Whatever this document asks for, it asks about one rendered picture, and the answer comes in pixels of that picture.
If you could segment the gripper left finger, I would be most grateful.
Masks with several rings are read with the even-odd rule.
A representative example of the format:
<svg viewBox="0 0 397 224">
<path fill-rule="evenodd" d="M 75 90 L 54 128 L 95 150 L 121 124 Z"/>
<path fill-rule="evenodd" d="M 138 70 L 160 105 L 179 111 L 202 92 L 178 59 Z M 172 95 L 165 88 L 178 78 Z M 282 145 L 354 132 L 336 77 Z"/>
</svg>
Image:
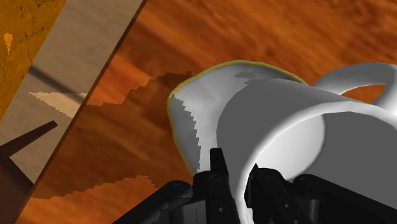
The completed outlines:
<svg viewBox="0 0 397 224">
<path fill-rule="evenodd" d="M 113 224 L 240 224 L 222 149 L 210 150 L 210 166 L 193 184 L 168 182 Z"/>
</svg>

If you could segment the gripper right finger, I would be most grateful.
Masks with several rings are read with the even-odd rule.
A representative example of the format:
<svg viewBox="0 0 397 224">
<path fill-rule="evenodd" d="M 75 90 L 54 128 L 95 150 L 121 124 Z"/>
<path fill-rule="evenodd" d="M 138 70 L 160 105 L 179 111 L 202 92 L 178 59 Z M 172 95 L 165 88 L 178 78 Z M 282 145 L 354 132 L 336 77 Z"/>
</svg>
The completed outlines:
<svg viewBox="0 0 397 224">
<path fill-rule="evenodd" d="M 312 174 L 255 165 L 244 197 L 256 224 L 397 224 L 397 209 Z"/>
</svg>

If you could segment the white mug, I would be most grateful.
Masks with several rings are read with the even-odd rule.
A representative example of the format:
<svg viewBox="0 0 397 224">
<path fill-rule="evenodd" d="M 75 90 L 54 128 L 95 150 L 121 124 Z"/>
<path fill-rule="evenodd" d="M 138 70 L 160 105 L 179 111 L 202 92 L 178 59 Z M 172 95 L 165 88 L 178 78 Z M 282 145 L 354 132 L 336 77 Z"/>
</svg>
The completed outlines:
<svg viewBox="0 0 397 224">
<path fill-rule="evenodd" d="M 313 86 L 274 79 L 237 92 L 218 122 L 230 188 L 242 224 L 251 169 L 308 173 L 397 209 L 397 66 L 336 69 Z"/>
</svg>

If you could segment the white plate with yellow rim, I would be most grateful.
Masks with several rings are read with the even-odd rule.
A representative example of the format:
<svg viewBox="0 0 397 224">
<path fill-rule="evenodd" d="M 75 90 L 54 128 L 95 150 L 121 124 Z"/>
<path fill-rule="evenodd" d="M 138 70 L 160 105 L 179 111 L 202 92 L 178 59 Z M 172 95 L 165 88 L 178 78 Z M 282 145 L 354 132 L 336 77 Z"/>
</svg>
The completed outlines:
<svg viewBox="0 0 397 224">
<path fill-rule="evenodd" d="M 263 62 L 231 60 L 203 70 L 172 90 L 167 113 L 174 143 L 191 175 L 210 168 L 209 150 L 217 147 L 216 127 L 226 103 L 248 85 L 269 79 L 305 84 L 294 74 Z"/>
</svg>

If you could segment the orange wooden table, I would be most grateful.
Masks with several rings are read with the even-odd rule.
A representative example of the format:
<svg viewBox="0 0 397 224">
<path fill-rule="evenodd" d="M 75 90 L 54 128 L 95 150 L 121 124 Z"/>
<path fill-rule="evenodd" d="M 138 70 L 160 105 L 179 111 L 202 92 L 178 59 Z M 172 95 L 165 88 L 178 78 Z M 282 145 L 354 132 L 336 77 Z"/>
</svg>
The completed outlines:
<svg viewBox="0 0 397 224">
<path fill-rule="evenodd" d="M 112 224 L 168 181 L 191 181 L 167 96 L 233 59 L 307 83 L 348 64 L 397 64 L 397 0 L 145 0 L 16 224 Z"/>
</svg>

